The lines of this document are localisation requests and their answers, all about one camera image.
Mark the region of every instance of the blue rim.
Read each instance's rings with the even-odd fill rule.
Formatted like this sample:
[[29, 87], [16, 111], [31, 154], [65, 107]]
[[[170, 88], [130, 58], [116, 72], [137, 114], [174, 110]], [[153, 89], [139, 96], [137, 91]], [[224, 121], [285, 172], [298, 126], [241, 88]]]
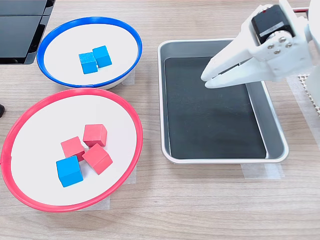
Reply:
[[[74, 85], [74, 84], [69, 84], [69, 83], [65, 83], [62, 81], [59, 81], [58, 79], [54, 78], [46, 69], [45, 66], [45, 62], [44, 62], [44, 56], [45, 56], [45, 52], [46, 49], [48, 47], [48, 45], [61, 33], [63, 33], [66, 30], [69, 30], [71, 28], [77, 27], [77, 26], [81, 26], [81, 25], [87, 25], [87, 24], [108, 24], [108, 25], [114, 25], [114, 26], [118, 26], [121, 27], [125, 30], [127, 30], [129, 33], [131, 33], [131, 35], [134, 37], [134, 39], [136, 40], [136, 43], [138, 45], [138, 55], [135, 59], [134, 64], [123, 74], [121, 74], [120, 76], [111, 79], [109, 81], [105, 81], [102, 83], [97, 83], [97, 84], [89, 84], [89, 85]], [[103, 16], [90, 16], [90, 17], [83, 17], [83, 18], [79, 18], [79, 19], [75, 19], [72, 21], [68, 21], [64, 24], [62, 24], [61, 26], [58, 26], [56, 29], [54, 29], [53, 31], [51, 31], [42, 41], [42, 43], [39, 46], [38, 52], [36, 54], [36, 58], [37, 58], [37, 62], [38, 62], [38, 66], [40, 68], [40, 70], [43, 72], [44, 75], [46, 75], [49, 79], [51, 79], [52, 81], [64, 85], [64, 86], [68, 86], [68, 87], [72, 87], [72, 88], [98, 88], [98, 87], [103, 87], [109, 84], [112, 84], [116, 81], [118, 81], [119, 79], [123, 78], [124, 76], [126, 76], [128, 73], [131, 72], [131, 70], [138, 64], [140, 58], [141, 58], [141, 54], [142, 54], [142, 41], [141, 38], [139, 36], [139, 34], [137, 33], [137, 31], [131, 27], [130, 25], [128, 25], [127, 23], [114, 19], [114, 18], [109, 18], [109, 17], [103, 17]]]

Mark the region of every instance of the metal tray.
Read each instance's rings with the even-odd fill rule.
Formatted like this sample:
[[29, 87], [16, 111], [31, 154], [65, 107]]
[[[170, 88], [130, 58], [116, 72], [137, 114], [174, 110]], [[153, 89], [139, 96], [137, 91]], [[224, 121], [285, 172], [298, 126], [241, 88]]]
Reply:
[[264, 82], [204, 87], [206, 61], [231, 41], [172, 40], [158, 47], [161, 149], [173, 163], [279, 163], [289, 154]]

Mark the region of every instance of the tray rim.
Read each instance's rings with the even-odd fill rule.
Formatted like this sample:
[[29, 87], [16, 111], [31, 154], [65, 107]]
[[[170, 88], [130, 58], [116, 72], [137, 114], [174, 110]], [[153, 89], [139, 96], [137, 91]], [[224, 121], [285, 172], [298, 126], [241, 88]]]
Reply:
[[283, 144], [282, 154], [274, 159], [266, 158], [193, 158], [193, 159], [178, 159], [172, 157], [165, 146], [165, 126], [164, 126], [164, 98], [163, 98], [163, 76], [162, 76], [162, 61], [161, 61], [161, 49], [171, 43], [186, 43], [186, 42], [217, 42], [217, 41], [233, 41], [234, 38], [214, 38], [214, 39], [187, 39], [187, 40], [167, 40], [162, 42], [157, 48], [158, 59], [158, 81], [159, 81], [159, 110], [160, 110], [160, 138], [161, 138], [161, 151], [162, 154], [174, 164], [246, 164], [246, 163], [280, 163], [289, 155], [289, 146], [281, 127], [280, 121], [273, 107], [272, 100], [270, 98], [267, 86], [264, 81], [261, 81], [262, 88], [264, 90], [268, 106], [271, 110], [272, 117], [274, 119], [276, 128]]
[[[101, 97], [108, 98], [118, 103], [128, 112], [128, 114], [132, 118], [132, 121], [135, 126], [135, 130], [136, 130], [136, 147], [135, 147], [135, 152], [134, 152], [134, 156], [132, 157], [131, 163], [127, 168], [126, 172], [121, 176], [121, 178], [119, 178], [119, 180], [113, 186], [111, 186], [109, 189], [107, 189], [105, 192], [101, 193], [100, 195], [94, 198], [91, 198], [87, 201], [77, 203], [77, 204], [72, 204], [72, 205], [50, 205], [50, 204], [45, 204], [45, 203], [35, 201], [32, 198], [25, 195], [19, 189], [11, 173], [11, 152], [12, 152], [12, 147], [16, 139], [16, 136], [19, 130], [22, 128], [22, 126], [27, 122], [27, 120], [42, 108], [56, 101], [69, 98], [69, 97], [81, 96], [81, 95], [94, 95], [94, 96], [101, 96]], [[20, 202], [24, 203], [25, 205], [31, 208], [44, 211], [44, 212], [54, 212], [54, 213], [72, 212], [72, 211], [87, 208], [93, 204], [96, 204], [101, 200], [105, 199], [106, 197], [108, 197], [115, 190], [117, 190], [125, 182], [125, 180], [130, 176], [131, 172], [134, 170], [135, 166], [137, 165], [137, 162], [139, 160], [139, 157], [142, 151], [142, 147], [143, 147], [143, 127], [137, 112], [130, 105], [130, 103], [128, 103], [124, 98], [120, 97], [119, 95], [116, 95], [115, 93], [112, 93], [107, 90], [102, 90], [99, 88], [90, 88], [90, 87], [72, 88], [72, 89], [55, 93], [53, 95], [50, 95], [44, 98], [43, 100], [37, 102], [35, 105], [30, 107], [26, 112], [22, 114], [21, 117], [19, 117], [19, 119], [14, 123], [14, 125], [12, 126], [12, 128], [10, 129], [9, 133], [7, 134], [4, 140], [2, 152], [0, 156], [0, 167], [2, 171], [3, 180], [7, 188]]]

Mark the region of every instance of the wooden table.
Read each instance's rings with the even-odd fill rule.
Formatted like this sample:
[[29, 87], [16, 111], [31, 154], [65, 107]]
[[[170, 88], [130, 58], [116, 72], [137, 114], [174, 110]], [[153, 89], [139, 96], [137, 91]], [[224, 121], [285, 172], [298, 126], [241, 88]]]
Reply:
[[[285, 178], [245, 179], [240, 165], [174, 165], [161, 153], [158, 45], [235, 37], [254, 9], [270, 2], [276, 1], [57, 1], [46, 33], [76, 18], [108, 16], [129, 23], [142, 38], [135, 85], [111, 90], [128, 100], [142, 121], [137, 180], [111, 195], [110, 210], [53, 214], [20, 203], [1, 179], [0, 239], [320, 239], [320, 152], [286, 81], [267, 84], [290, 147], [282, 163]], [[0, 147], [27, 108], [62, 90], [36, 63], [1, 65], [0, 103], [6, 113], [0, 118]]]

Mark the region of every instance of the cube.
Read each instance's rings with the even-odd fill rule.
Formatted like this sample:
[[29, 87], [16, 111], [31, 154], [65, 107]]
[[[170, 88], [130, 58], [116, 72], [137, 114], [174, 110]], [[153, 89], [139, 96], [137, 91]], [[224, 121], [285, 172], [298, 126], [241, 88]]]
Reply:
[[95, 144], [105, 147], [107, 143], [107, 129], [103, 124], [85, 125], [82, 140], [88, 147], [92, 147]]
[[83, 154], [83, 158], [98, 175], [113, 163], [109, 154], [98, 143]]
[[79, 54], [79, 59], [84, 74], [98, 72], [97, 62], [92, 52]]
[[92, 51], [99, 68], [103, 68], [112, 64], [106, 46], [94, 48]]
[[58, 178], [64, 188], [84, 180], [76, 156], [57, 161], [56, 169]]
[[79, 162], [84, 159], [82, 155], [85, 154], [85, 148], [82, 146], [78, 136], [62, 142], [61, 146], [66, 158], [76, 156]]

